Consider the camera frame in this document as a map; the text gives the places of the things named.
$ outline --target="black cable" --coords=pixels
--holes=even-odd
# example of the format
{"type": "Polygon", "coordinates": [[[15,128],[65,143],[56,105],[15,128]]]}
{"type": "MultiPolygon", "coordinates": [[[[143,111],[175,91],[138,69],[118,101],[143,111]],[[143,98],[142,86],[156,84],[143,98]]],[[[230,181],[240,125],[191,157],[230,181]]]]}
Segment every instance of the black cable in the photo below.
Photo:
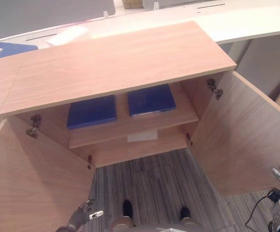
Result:
{"type": "Polygon", "coordinates": [[[250,220],[251,220],[251,218],[252,218],[252,215],[253,215],[253,213],[254,213],[254,211],[255,211],[255,209],[256,209],[256,207],[257,207],[257,205],[258,205],[258,204],[260,203],[260,201],[262,201],[264,198],[267,198],[267,195],[266,195],[266,196],[264,196],[264,197],[262,197],[259,201],[257,201],[256,205],[254,206],[254,209],[252,209],[251,216],[250,216],[250,218],[247,220],[247,222],[245,223],[245,225],[247,225],[247,223],[249,223],[249,222],[250,222],[250,220]]]}

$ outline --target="person's foot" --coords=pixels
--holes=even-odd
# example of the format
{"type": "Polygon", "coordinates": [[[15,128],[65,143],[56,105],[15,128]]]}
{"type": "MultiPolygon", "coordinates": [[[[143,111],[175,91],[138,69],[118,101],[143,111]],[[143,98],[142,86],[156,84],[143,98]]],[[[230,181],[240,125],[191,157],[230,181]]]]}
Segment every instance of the person's foot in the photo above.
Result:
{"type": "Polygon", "coordinates": [[[189,208],[187,207],[182,207],[181,209],[181,215],[180,215],[180,220],[182,220],[183,218],[191,218],[192,214],[190,213],[189,208]]]}
{"type": "Polygon", "coordinates": [[[133,216],[132,205],[128,200],[125,200],[123,203],[123,216],[129,216],[131,219],[133,216]]]}

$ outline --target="white desk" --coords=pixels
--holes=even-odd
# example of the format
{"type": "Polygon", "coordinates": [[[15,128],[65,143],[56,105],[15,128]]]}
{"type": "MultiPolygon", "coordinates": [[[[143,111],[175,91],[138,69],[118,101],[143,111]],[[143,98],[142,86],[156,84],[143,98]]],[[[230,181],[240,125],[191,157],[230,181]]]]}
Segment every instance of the white desk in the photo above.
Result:
{"type": "MultiPolygon", "coordinates": [[[[218,44],[280,34],[280,0],[217,0],[157,11],[124,10],[120,1],[116,1],[115,16],[78,25],[88,28],[90,36],[97,38],[195,20],[218,44]]],[[[51,37],[49,35],[60,33],[69,26],[32,31],[0,41],[35,44],[42,48],[47,46],[45,41],[51,37]]]]}

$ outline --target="gray striped carpet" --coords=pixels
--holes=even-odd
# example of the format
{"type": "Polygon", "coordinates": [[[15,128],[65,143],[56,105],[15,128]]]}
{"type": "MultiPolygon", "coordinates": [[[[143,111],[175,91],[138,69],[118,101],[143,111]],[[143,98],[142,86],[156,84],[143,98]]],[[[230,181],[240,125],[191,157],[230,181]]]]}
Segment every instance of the gray striped carpet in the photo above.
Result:
{"type": "Polygon", "coordinates": [[[124,199],[132,202],[135,225],[179,223],[180,208],[188,206],[194,219],[214,231],[267,231],[272,203],[258,205],[250,228],[244,222],[265,192],[222,197],[187,149],[98,168],[90,198],[105,215],[90,221],[87,232],[107,232],[122,216],[124,199]]]}

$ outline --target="cabinet top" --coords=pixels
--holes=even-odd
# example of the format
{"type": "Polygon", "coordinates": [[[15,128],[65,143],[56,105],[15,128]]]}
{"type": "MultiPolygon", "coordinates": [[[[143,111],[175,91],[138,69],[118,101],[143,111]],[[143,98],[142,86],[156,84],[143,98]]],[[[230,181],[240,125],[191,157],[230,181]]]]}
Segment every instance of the cabinet top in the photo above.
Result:
{"type": "Polygon", "coordinates": [[[12,115],[235,67],[195,22],[90,39],[0,58],[0,114],[12,115]]]}

